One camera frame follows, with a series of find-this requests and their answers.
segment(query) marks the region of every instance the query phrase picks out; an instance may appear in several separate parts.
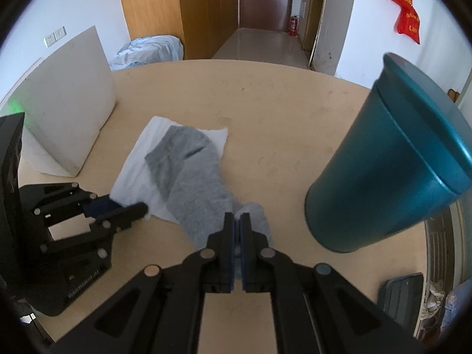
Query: white board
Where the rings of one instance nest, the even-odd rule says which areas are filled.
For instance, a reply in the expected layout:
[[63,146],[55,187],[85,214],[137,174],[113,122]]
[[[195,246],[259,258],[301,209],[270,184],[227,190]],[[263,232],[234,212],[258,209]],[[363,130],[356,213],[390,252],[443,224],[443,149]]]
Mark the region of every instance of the white board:
[[22,79],[0,110],[1,115],[25,112],[22,156],[40,172],[76,176],[116,103],[115,83],[95,27]]

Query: plastic cover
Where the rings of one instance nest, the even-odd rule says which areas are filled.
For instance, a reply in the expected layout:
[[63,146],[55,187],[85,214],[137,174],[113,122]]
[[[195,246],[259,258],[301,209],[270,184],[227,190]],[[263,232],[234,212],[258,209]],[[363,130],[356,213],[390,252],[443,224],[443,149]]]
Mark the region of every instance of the plastic cover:
[[472,185],[472,129],[448,95],[419,68],[393,53],[373,89],[409,142],[456,194]]
[[125,44],[110,62],[112,71],[150,63],[183,59],[183,45],[175,36],[141,37]]

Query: wooden cabinet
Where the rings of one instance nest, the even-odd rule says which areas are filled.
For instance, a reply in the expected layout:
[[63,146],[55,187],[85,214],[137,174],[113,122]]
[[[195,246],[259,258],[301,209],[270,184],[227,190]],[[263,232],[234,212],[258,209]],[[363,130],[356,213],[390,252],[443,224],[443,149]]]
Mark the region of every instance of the wooden cabinet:
[[121,0],[131,39],[171,34],[184,58],[211,58],[237,29],[238,0]]

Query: teal trash can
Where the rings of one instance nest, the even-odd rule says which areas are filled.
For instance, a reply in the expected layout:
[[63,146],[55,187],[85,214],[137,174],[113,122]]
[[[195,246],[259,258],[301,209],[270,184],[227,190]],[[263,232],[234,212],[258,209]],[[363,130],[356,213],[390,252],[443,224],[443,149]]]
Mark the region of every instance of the teal trash can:
[[433,80],[395,54],[310,187],[305,217],[334,252],[370,245],[439,213],[472,186],[472,130]]

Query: green light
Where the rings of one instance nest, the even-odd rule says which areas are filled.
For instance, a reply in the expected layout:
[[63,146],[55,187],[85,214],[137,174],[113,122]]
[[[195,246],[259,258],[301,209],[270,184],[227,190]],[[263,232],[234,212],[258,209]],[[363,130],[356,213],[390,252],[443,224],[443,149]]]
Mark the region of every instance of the green light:
[[23,113],[24,112],[24,109],[23,107],[21,106],[21,104],[14,100],[14,99],[9,99],[6,104],[8,105],[8,107],[10,108],[10,111],[11,113]]

